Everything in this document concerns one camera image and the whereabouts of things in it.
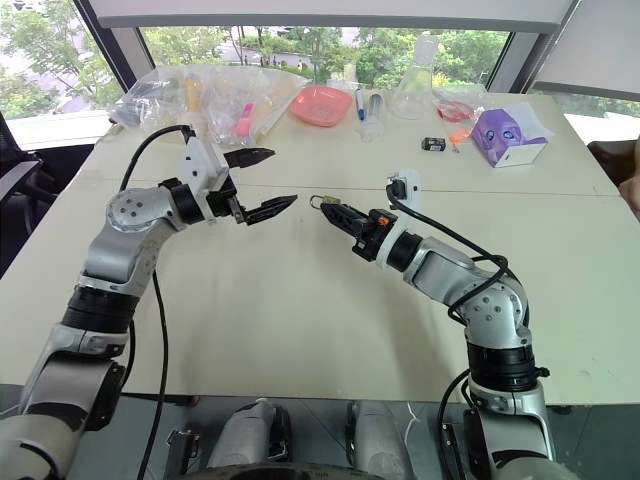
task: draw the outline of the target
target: clear plastic bag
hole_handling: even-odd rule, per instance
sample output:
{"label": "clear plastic bag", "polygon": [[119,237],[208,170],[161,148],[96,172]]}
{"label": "clear plastic bag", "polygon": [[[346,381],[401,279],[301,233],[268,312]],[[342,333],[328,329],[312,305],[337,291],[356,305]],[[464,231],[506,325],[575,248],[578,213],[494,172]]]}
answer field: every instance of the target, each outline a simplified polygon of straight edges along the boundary
{"label": "clear plastic bag", "polygon": [[486,107],[486,89],[482,85],[460,85],[434,87],[432,92],[449,141],[453,144],[470,141],[471,131]]}
{"label": "clear plastic bag", "polygon": [[188,123],[216,143],[252,146],[307,82],[292,73],[249,66],[158,67],[108,112],[128,128],[151,132]]}

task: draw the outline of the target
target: blue pen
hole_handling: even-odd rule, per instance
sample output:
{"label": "blue pen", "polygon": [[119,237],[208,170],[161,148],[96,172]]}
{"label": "blue pen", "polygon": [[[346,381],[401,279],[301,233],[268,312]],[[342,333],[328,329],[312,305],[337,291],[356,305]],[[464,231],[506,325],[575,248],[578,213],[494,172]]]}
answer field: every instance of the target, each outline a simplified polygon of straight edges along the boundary
{"label": "blue pen", "polygon": [[362,98],[362,89],[356,89],[356,108],[358,109],[358,118],[360,121],[364,121],[364,117],[366,116],[364,110],[364,100]]}

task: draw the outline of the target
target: person's hand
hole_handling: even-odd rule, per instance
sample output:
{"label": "person's hand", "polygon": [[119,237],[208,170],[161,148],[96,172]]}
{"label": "person's hand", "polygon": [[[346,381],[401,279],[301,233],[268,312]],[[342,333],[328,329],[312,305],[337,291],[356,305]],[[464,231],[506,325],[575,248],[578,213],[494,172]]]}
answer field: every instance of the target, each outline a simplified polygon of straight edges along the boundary
{"label": "person's hand", "polygon": [[618,190],[631,209],[640,212],[640,174],[622,182]]}

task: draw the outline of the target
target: gray floor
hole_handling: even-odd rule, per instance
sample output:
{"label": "gray floor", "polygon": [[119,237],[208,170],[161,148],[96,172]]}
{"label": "gray floor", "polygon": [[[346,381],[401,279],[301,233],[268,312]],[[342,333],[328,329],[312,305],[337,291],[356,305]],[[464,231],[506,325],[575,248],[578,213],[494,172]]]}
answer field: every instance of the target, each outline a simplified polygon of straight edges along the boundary
{"label": "gray floor", "polygon": [[[18,387],[0,386],[0,411],[14,405],[18,394]],[[206,463],[226,419],[252,400],[206,397],[192,408],[166,405],[147,478],[162,478],[169,451],[166,440],[174,428],[188,427],[203,434],[200,456],[192,462],[195,470],[200,462]],[[291,416],[296,460],[347,466],[346,401],[278,399],[277,403],[286,407]],[[407,404],[389,402],[388,405],[398,427],[404,431],[410,419]],[[68,480],[135,479],[154,406],[148,400],[123,397],[111,424],[83,437]],[[409,435],[409,453],[417,479],[439,480],[442,476],[433,440],[437,405],[412,403],[411,406],[421,420]],[[448,412],[449,420],[459,422],[462,406],[452,404]],[[582,479],[640,478],[640,405],[551,408],[549,415],[558,460]]]}

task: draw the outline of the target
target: purple box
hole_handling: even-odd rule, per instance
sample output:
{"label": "purple box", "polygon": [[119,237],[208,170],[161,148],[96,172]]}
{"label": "purple box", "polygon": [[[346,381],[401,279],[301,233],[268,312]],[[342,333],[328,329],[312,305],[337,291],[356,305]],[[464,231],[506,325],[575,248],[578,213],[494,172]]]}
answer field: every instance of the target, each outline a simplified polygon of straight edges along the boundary
{"label": "purple box", "polygon": [[493,167],[533,163],[548,143],[545,137],[525,138],[518,122],[501,108],[483,112],[471,137]]}

